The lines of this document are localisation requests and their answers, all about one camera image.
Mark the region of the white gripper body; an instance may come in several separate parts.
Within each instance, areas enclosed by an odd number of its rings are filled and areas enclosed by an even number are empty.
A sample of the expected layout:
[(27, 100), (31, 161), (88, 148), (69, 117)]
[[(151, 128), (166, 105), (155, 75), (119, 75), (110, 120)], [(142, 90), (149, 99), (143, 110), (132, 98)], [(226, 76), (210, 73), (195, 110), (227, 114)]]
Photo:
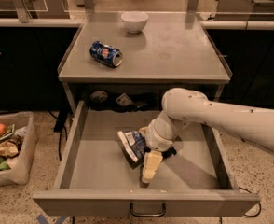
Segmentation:
[(165, 152), (171, 148), (175, 138), (188, 126), (188, 121), (170, 118), (164, 111), (161, 111), (147, 126), (145, 142), (151, 150)]

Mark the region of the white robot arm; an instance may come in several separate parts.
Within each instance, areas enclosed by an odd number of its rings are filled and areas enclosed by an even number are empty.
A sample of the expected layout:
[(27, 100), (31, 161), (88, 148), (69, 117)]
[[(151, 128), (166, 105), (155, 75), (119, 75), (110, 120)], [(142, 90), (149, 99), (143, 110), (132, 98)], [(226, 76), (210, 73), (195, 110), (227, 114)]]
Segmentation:
[(256, 144), (274, 154), (274, 110), (211, 101), (199, 91), (173, 88), (161, 100), (162, 110), (144, 131), (150, 151), (144, 156), (142, 181), (154, 178), (162, 162), (162, 153), (169, 150), (175, 138), (191, 122)]

